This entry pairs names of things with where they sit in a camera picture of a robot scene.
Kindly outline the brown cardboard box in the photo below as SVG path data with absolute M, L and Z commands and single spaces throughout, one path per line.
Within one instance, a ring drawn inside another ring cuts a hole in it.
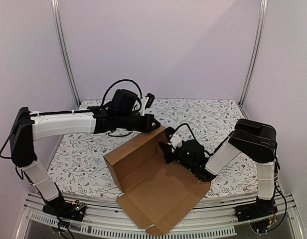
M 166 164 L 159 142 L 167 142 L 163 126 L 138 134 L 104 157 L 123 192 L 116 202 L 138 228 L 152 236 L 167 234 L 211 186 L 177 162 Z

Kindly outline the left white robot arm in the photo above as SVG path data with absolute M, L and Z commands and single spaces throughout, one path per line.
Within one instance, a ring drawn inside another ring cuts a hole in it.
M 107 133 L 126 129 L 149 133 L 160 127 L 153 114 L 145 111 L 154 101 L 154 95 L 145 97 L 119 89 L 113 98 L 100 106 L 82 110 L 58 112 L 31 112 L 27 107 L 19 109 L 4 145 L 10 146 L 10 159 L 20 168 L 30 183 L 41 193 L 43 199 L 57 216 L 68 212 L 57 185 L 50 179 L 46 169 L 34 152 L 34 141 L 71 133 Z

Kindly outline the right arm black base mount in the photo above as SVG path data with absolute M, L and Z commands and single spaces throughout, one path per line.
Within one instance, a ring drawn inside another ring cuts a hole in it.
M 254 203 L 235 207 L 238 222 L 255 220 L 250 223 L 251 229 L 257 234 L 267 233 L 276 220 L 278 212 L 274 198 L 263 200 L 256 198 Z

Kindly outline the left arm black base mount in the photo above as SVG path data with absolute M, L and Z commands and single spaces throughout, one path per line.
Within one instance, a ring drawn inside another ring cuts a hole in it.
M 85 217 L 87 205 L 79 200 L 66 202 L 62 195 L 51 201 L 47 201 L 42 196 L 41 198 L 45 203 L 42 209 L 44 213 L 79 222 L 82 222 Z

